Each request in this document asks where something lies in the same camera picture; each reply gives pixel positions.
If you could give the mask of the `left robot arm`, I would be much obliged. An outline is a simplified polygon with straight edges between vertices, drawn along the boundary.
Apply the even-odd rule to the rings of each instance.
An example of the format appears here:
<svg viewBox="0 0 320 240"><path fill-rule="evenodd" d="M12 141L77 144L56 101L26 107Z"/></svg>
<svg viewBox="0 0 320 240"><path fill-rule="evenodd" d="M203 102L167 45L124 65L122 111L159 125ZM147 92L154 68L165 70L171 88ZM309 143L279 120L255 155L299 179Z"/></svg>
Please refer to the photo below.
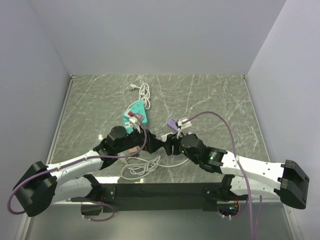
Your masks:
<svg viewBox="0 0 320 240"><path fill-rule="evenodd" d="M138 148L152 154L164 148L172 154L171 134L157 138L148 129L138 127L127 133L123 126L115 126L99 145L87 153L60 163L33 163L13 187L10 198L16 198L22 212L34 217L51 204L73 198L91 203L104 203L106 190L92 175L122 159L120 153Z"/></svg>

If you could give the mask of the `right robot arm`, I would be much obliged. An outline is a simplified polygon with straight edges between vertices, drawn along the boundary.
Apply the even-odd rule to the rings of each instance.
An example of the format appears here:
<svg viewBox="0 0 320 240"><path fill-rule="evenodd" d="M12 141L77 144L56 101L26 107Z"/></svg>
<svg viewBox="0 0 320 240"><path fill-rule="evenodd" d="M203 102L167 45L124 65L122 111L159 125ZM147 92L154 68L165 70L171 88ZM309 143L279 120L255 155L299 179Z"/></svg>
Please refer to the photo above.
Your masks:
<svg viewBox="0 0 320 240"><path fill-rule="evenodd" d="M206 172L226 175L226 183L219 187L226 200L235 195L278 196L289 207L304 210L307 206L310 178L293 160L279 163L234 156L230 151L206 146L192 133L181 137L168 133L160 140L168 155L183 154Z"/></svg>

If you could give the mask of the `teal triangular power strip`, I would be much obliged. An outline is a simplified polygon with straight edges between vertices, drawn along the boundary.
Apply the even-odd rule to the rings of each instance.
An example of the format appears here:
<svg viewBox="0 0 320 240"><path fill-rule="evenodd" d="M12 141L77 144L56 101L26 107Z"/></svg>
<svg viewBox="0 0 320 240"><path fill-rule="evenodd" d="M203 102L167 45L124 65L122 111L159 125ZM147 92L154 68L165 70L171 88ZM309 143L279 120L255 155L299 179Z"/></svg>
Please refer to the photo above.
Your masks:
<svg viewBox="0 0 320 240"><path fill-rule="evenodd" d="M148 119L147 119L147 114L146 114L146 109L144 106L144 103L142 100L137 100L134 102L123 114L122 114L122 119L123 119L123 125L125 128L129 128L131 126L131 122L129 121L130 116L129 112L137 115L142 123L146 126L148 124Z"/></svg>

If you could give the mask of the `brown cube charger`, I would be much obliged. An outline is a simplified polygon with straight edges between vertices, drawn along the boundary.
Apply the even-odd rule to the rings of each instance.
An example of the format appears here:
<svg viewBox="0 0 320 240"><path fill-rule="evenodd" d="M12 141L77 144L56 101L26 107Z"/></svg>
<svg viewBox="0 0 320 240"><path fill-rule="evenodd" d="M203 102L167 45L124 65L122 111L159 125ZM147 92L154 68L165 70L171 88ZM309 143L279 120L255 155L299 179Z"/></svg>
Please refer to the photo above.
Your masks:
<svg viewBox="0 0 320 240"><path fill-rule="evenodd" d="M138 151L139 151L138 147L133 147L133 148L129 149L129 154L135 156L135 155L139 154Z"/></svg>

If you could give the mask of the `white square charger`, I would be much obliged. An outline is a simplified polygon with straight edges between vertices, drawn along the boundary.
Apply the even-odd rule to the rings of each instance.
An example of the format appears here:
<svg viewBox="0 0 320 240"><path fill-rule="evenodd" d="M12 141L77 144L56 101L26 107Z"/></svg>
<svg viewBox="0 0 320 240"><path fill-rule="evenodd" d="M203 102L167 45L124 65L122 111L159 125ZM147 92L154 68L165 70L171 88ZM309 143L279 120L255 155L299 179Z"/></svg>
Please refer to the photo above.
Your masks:
<svg viewBox="0 0 320 240"><path fill-rule="evenodd" d="M172 133L167 133L161 136L161 141L166 142L168 137L171 137L173 134Z"/></svg>

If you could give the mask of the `purple power strip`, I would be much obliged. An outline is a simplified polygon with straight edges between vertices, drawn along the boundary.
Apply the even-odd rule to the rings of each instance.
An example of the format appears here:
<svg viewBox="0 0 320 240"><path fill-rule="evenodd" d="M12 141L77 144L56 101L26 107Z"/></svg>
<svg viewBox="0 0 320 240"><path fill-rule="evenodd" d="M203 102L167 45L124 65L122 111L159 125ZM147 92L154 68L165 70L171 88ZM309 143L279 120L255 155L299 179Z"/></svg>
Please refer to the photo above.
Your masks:
<svg viewBox="0 0 320 240"><path fill-rule="evenodd" d="M192 123L189 121L187 123L184 123L187 121L187 119L182 119L182 120L176 120L175 118L170 118L166 122L166 126L173 132L173 133L178 133L179 130L183 134L188 134L191 129L192 129Z"/></svg>

